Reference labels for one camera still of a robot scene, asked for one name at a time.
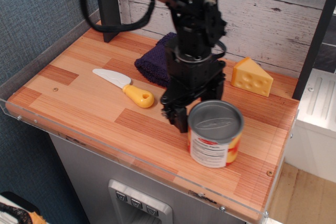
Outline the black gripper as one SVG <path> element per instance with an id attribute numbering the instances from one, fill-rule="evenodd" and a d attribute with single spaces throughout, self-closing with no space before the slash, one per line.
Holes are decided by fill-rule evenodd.
<path id="1" fill-rule="evenodd" d="M 170 83 L 161 97 L 163 116 L 181 133 L 188 131 L 186 106 L 198 98 L 201 101 L 220 100 L 224 90 L 226 63 L 220 60 L 226 53 L 212 54 L 211 48 L 202 45 L 200 54 L 188 55 L 178 47 L 178 38 L 170 39 L 165 46 L 167 72 Z"/>

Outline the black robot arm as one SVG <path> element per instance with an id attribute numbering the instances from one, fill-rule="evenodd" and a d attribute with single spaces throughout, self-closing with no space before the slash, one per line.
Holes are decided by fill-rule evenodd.
<path id="1" fill-rule="evenodd" d="M 169 122 L 187 132 L 186 106 L 196 99 L 220 99 L 223 94 L 224 55 L 212 55 L 212 48 L 225 45 L 226 22 L 218 9 L 218 0 L 158 0 L 171 11 L 177 35 L 165 46 L 170 83 L 161 97 L 162 113 Z"/>

